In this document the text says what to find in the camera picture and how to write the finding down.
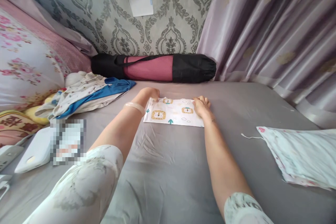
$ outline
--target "yellow plush toy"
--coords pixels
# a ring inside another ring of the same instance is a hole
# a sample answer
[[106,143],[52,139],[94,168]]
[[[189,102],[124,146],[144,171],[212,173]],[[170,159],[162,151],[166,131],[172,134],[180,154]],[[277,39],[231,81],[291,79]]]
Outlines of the yellow plush toy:
[[[54,94],[51,94],[49,95],[45,100],[44,100],[44,103],[48,103],[48,102],[51,102],[51,100],[53,99]],[[42,105],[39,105],[39,106],[35,106],[35,107],[31,107],[29,109],[26,109],[25,111],[23,111],[23,113],[28,116],[31,120],[33,120],[35,123],[38,123],[38,124],[42,124],[42,125],[47,125],[49,123],[49,120],[47,118],[42,118],[42,117],[36,117],[35,116],[35,111],[37,109],[39,109]]]
[[[75,83],[77,83],[78,81],[80,81],[82,78],[84,78],[86,75],[86,72],[83,71],[79,71],[77,73],[70,73],[68,74],[68,76],[65,78],[65,86],[69,87]],[[49,103],[52,101],[54,94],[49,95],[45,100],[44,103]],[[35,106],[35,107],[31,107],[29,109],[26,109],[25,111],[23,111],[23,113],[28,116],[31,120],[33,120],[34,122],[38,123],[38,124],[42,124],[42,125],[46,125],[49,123],[49,120],[47,118],[42,118],[42,117],[36,117],[35,116],[35,112],[37,109],[39,109],[42,105],[40,106]]]

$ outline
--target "white towel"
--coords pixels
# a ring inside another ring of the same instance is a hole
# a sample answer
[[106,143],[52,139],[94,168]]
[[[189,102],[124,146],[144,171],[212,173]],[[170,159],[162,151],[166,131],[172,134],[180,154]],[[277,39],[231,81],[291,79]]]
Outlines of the white towel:
[[204,127],[203,120],[196,114],[194,100],[172,100],[159,98],[159,102],[149,100],[143,121],[145,123],[176,124],[194,127]]
[[336,129],[257,127],[286,182],[336,189]]

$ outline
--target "damask wallpaper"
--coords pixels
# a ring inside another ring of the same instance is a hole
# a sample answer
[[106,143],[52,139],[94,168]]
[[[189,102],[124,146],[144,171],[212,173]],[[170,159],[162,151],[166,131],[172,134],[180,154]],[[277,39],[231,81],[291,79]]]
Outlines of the damask wallpaper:
[[211,0],[153,0],[154,15],[133,17],[128,0],[36,0],[99,52],[195,53]]

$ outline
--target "purple curtain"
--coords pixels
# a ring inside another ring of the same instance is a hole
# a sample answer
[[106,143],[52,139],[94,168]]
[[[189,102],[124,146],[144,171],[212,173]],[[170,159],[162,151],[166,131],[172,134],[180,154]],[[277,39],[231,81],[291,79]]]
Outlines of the purple curtain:
[[212,0],[197,53],[215,81],[265,84],[336,128],[336,0]]

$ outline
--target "mattress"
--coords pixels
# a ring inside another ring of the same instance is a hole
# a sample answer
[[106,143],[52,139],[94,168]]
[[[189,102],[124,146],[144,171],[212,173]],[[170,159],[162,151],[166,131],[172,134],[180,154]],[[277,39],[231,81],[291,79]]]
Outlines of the mattress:
[[[256,126],[317,130],[274,91],[256,83],[173,84],[138,82],[110,105],[77,114],[86,119],[87,150],[104,127],[141,88],[160,89],[172,99],[207,96],[222,134],[257,201],[277,223],[335,223],[336,192],[290,185]],[[16,159],[2,174],[13,174]],[[21,224],[70,167],[39,167],[15,174],[0,201],[0,223]],[[211,188],[204,129],[140,123],[131,151],[102,223],[223,223]]]

